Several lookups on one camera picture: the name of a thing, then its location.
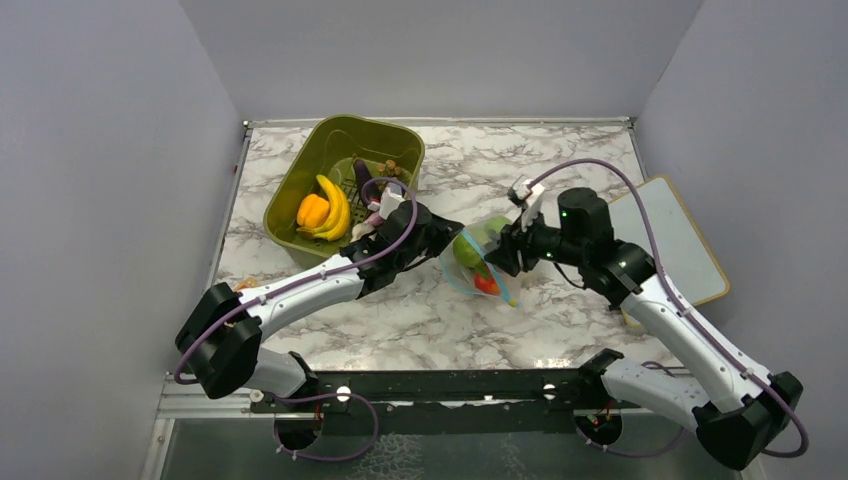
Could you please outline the dark fake eggplant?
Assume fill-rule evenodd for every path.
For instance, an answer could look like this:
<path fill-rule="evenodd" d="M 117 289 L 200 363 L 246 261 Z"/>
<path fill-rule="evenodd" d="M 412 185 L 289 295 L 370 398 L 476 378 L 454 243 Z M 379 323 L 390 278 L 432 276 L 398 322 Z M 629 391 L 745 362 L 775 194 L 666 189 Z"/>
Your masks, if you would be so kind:
<path fill-rule="evenodd" d="M 380 191 L 373 176 L 370 173 L 365 161 L 357 158 L 352 162 L 355 181 L 357 183 L 357 193 L 362 204 L 370 207 L 372 203 L 378 203 L 380 200 Z"/>

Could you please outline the red fake tomato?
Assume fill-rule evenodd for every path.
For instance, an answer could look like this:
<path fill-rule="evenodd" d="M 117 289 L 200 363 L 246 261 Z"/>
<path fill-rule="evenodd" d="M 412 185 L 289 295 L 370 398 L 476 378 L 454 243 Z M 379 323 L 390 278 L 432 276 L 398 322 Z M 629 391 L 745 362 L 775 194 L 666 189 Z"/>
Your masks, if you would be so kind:
<path fill-rule="evenodd" d="M 490 274 L 481 274 L 477 272 L 474 275 L 475 288 L 486 295 L 500 296 L 501 290 L 498 282 Z"/>

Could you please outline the clear zip top bag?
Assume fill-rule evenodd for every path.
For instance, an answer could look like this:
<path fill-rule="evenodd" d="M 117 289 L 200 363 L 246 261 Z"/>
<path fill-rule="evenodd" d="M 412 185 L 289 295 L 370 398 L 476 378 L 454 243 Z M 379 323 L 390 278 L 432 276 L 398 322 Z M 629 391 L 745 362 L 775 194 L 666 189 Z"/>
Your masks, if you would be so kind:
<path fill-rule="evenodd" d="M 442 272 L 453 288 L 499 298 L 513 308 L 520 305 L 519 279 L 485 259 L 497 248 L 501 229 L 511 223 L 506 216 L 492 214 L 464 226 L 439 255 Z"/>

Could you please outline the green fake cabbage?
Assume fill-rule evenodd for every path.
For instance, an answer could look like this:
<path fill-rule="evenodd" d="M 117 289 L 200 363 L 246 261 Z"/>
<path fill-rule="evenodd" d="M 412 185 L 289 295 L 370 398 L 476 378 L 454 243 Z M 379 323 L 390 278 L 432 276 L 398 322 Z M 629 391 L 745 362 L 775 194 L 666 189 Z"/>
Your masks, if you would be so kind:
<path fill-rule="evenodd" d="M 484 247 L 490 240 L 491 235 L 484 228 L 465 229 L 453 241 L 453 256 L 463 267 L 480 268 L 484 263 Z"/>

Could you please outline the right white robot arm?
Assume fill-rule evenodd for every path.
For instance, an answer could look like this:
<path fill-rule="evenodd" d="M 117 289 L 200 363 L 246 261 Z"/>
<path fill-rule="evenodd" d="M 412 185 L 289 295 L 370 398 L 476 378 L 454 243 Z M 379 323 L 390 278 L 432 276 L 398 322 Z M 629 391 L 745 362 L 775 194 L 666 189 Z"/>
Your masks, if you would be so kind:
<path fill-rule="evenodd" d="M 656 258 L 616 238 L 608 204 L 594 190 L 558 195 L 558 227 L 540 213 L 542 195 L 539 185 L 509 190 L 521 214 L 501 229 L 486 260 L 511 276 L 541 260 L 576 267 L 586 288 L 640 322 L 694 378 L 657 374 L 606 349 L 582 366 L 579 398 L 592 407 L 615 399 L 662 415 L 693 432 L 714 460 L 733 470 L 766 453 L 797 417 L 801 382 L 742 352 L 683 298 Z"/>

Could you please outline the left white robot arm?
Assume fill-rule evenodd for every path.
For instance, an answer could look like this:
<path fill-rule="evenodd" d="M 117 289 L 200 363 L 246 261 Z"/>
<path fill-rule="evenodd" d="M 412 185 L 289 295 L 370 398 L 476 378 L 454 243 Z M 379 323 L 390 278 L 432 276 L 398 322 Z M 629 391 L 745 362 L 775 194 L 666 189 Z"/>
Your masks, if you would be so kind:
<path fill-rule="evenodd" d="M 274 283 L 234 291 L 209 287 L 175 338 L 181 353 L 174 379 L 198 384 L 210 399 L 239 388 L 274 393 L 290 410 L 313 401 L 315 379 L 297 353 L 265 353 L 262 343 L 282 328 L 335 304 L 355 301 L 440 255 L 462 223 L 407 200 L 372 233 L 319 265 Z"/>

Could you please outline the green fake lime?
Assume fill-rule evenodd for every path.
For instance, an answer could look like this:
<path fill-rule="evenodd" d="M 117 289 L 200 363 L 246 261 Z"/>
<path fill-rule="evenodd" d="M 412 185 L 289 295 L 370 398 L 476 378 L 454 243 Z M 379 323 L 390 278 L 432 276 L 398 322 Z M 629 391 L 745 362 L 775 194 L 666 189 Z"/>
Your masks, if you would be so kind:
<path fill-rule="evenodd" d="M 509 226 L 512 224 L 512 221 L 505 216 L 496 216 L 488 219 L 484 223 L 484 231 L 488 235 L 494 235 L 495 237 L 499 236 L 502 229 L 505 226 Z"/>

